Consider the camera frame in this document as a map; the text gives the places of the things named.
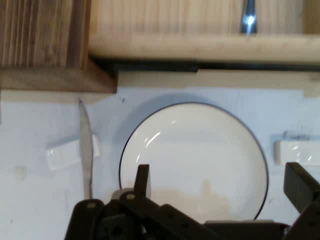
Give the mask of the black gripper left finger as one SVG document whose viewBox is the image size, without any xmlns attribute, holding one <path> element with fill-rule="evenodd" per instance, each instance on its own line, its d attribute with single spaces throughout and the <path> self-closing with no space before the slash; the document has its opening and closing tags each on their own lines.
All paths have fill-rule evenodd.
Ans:
<svg viewBox="0 0 320 240">
<path fill-rule="evenodd" d="M 219 240 L 221 237 L 169 204 L 147 197 L 150 166 L 138 166 L 134 187 L 104 204 L 90 199 L 77 203 L 66 240 Z"/>
</svg>

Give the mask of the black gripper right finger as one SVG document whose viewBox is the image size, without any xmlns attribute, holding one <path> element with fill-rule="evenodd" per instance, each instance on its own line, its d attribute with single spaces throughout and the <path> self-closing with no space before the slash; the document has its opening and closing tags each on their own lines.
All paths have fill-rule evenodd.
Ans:
<svg viewBox="0 0 320 240">
<path fill-rule="evenodd" d="M 284 235 L 284 240 L 320 238 L 320 183 L 299 163 L 285 164 L 283 190 L 299 217 Z"/>
</svg>

